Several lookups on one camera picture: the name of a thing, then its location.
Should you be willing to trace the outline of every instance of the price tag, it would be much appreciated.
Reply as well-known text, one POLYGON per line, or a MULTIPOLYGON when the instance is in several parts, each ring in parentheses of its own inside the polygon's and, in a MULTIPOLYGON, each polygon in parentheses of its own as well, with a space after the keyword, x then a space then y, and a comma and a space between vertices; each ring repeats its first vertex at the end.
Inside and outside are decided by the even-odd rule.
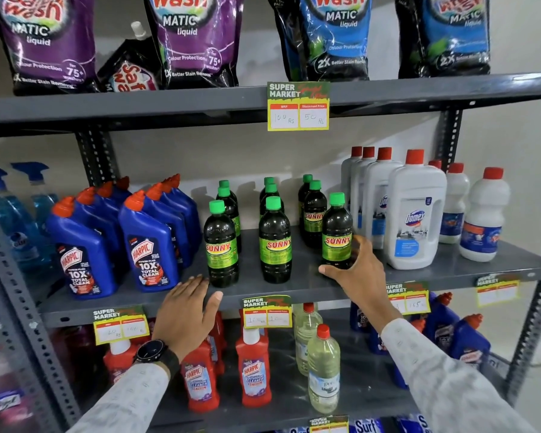
POLYGON ((519 298, 519 280, 513 275, 491 274, 477 279, 477 305, 479 307, 512 301, 519 298))
POLYGON ((328 130, 329 82, 268 82, 268 130, 328 130))
POLYGON ((292 327, 292 301, 288 295, 246 298, 242 308, 245 328, 292 327))
POLYGON ((390 303, 403 315, 431 313, 428 288, 425 281, 387 284, 387 295, 390 303))
POLYGON ((93 318, 97 345, 150 335, 142 306, 96 310, 93 318))
POLYGON ((330 415, 311 419, 309 433, 348 433, 348 415, 330 415))

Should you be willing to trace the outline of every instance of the dark green bottle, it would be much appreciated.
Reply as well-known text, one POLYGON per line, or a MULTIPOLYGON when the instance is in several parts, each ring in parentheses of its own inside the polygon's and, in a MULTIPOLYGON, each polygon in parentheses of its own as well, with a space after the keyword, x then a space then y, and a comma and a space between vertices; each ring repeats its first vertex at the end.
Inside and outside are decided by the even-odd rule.
POLYGON ((231 191, 231 185, 230 183, 228 182, 228 179, 223 179, 223 180, 220 180, 219 181, 219 187, 222 187, 222 188, 228 188, 228 190, 231 192, 231 199, 237 203, 237 206, 238 206, 238 199, 237 199, 237 196, 235 193, 233 193, 231 191))
POLYGON ((322 218, 322 263, 351 267, 353 217, 345 208, 344 193, 331 193, 331 207, 322 218))
MULTIPOLYGON (((280 197, 279 192, 276 189, 275 183, 267 183, 267 185, 265 186, 265 195, 263 196, 261 200, 261 206, 260 206, 260 218, 262 218, 263 214, 267 212, 267 198, 271 196, 280 197)), ((280 201, 280 210, 284 213, 283 201, 280 201)))
POLYGON ((291 278, 291 224, 281 210, 280 197, 269 196, 266 203, 267 212, 258 224, 262 277, 281 284, 291 278))
POLYGON ((303 217, 303 209, 304 209, 304 197, 309 192, 309 184, 310 181, 313 180, 313 175, 303 175, 303 185, 301 185, 301 188, 299 188, 299 231, 301 232, 301 235, 304 231, 304 217, 303 217))
POLYGON ((303 240, 308 247, 321 248, 322 218, 326 212, 326 196, 321 193, 321 181, 311 181, 304 198, 303 240))
POLYGON ((224 212, 235 224, 235 233, 237 234, 237 250, 238 253, 242 251, 242 239, 240 237, 240 217, 238 215, 238 205, 232 198, 231 189, 228 187, 219 187, 219 194, 216 196, 217 200, 224 202, 224 212))
POLYGON ((261 190, 261 194, 258 196, 258 201, 259 202, 262 202, 262 199, 267 194, 267 183, 274 183, 274 178, 273 177, 266 177, 265 178, 265 188, 263 188, 261 190))
POLYGON ((209 209, 211 216, 203 229, 206 261, 210 285, 219 289, 238 281, 237 235, 222 200, 211 200, 209 209))

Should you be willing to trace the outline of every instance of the detergent pouch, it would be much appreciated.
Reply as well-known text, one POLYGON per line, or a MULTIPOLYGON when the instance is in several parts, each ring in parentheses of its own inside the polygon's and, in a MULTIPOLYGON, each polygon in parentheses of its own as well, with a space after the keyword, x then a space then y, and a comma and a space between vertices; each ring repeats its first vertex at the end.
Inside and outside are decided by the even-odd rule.
POLYGON ((165 89, 238 86, 243 0, 144 0, 165 89))
POLYGON ((427 77, 417 6, 414 0, 395 0, 395 10, 399 20, 399 79, 427 77))
POLYGON ((432 75, 488 74, 489 0, 415 0, 432 75))
POLYGON ((371 0, 297 0, 307 76, 368 80, 371 0))
POLYGON ((94 0, 0 0, 0 38, 14 94, 98 91, 94 0))
POLYGON ((269 3, 274 10, 287 78, 291 82, 306 80, 303 41, 295 0, 269 0, 269 3))
POLYGON ((98 77, 107 92, 159 89, 160 61, 152 37, 125 40, 99 70, 98 77))

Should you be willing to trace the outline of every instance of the hand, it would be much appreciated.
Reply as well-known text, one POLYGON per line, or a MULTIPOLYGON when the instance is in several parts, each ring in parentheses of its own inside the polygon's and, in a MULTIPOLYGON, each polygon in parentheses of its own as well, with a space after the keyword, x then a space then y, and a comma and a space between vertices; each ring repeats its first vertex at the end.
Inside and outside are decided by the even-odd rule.
POLYGON ((350 269, 342 270, 323 264, 318 271, 334 279, 343 288, 351 300, 358 305, 376 331, 382 329, 391 320, 402 318, 401 313, 391 305, 387 296, 385 269, 373 254, 369 240, 353 235, 359 243, 359 254, 350 269))
POLYGON ((202 303, 208 289, 208 278, 191 276, 185 283, 179 283, 166 294, 156 314, 153 339, 160 339, 182 361, 188 353, 197 349, 215 326, 222 291, 215 291, 204 313, 202 303))

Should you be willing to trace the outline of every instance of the red bottle cap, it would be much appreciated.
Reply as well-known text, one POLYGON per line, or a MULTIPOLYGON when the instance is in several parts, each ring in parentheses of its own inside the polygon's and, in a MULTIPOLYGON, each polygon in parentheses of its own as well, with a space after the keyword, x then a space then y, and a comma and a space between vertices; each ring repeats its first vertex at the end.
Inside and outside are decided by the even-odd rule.
POLYGON ((67 196, 52 207, 52 214, 58 217, 70 217, 74 212, 74 197, 67 196))
POLYGON ((452 163, 449 166, 449 173, 462 173, 463 168, 465 168, 465 164, 463 163, 452 163))
POLYGON ((481 323, 483 322, 483 315, 482 314, 469 315, 463 319, 467 321, 467 323, 469 324, 471 328, 473 328, 473 330, 476 330, 477 328, 479 328, 479 325, 481 325, 481 323))
POLYGON ((503 169, 501 167, 485 167, 483 179, 503 179, 503 169))
POLYGON ((163 183, 159 182, 155 183, 152 187, 148 189, 148 191, 146 192, 146 196, 152 200, 160 200, 160 196, 162 196, 162 193, 163 183))
POLYGON ((379 161, 390 160, 390 156, 392 153, 393 153, 392 147, 379 147, 379 151, 377 153, 377 159, 379 161))
POLYGON ((363 158, 374 158, 375 146, 363 147, 363 158))
POLYGON ((433 159, 429 161, 429 166, 437 167, 440 170, 443 166, 443 161, 441 159, 433 159))
POLYGON ((120 178, 114 185, 116 185, 116 188, 120 188, 121 190, 128 190, 128 187, 130 187, 130 177, 125 176, 120 178))
POLYGON ((173 186, 170 185, 170 183, 167 181, 162 181, 162 185, 163 185, 163 191, 165 193, 170 193, 173 190, 173 186))
POLYGON ((100 188, 98 188, 97 193, 102 197, 112 196, 112 181, 104 182, 100 188))
POLYGON ((82 190, 76 196, 76 201, 82 205, 92 205, 94 203, 94 187, 88 187, 82 190))
POLYGON ((144 206, 144 190, 138 190, 124 201, 124 206, 133 211, 142 211, 144 206))
POLYGON ((435 300, 444 306, 448 306, 453 299, 453 294, 448 291, 447 293, 441 293, 435 300))
POLYGON ((422 333, 425 329, 426 321, 424 319, 417 319, 411 322, 411 325, 417 329, 419 333, 422 333))
POLYGON ((424 160, 424 149, 409 149, 407 151, 407 159, 405 160, 405 164, 422 164, 424 160))
POLYGON ((317 337, 323 340, 327 340, 329 337, 331 337, 331 329, 327 324, 320 324, 317 327, 317 337))

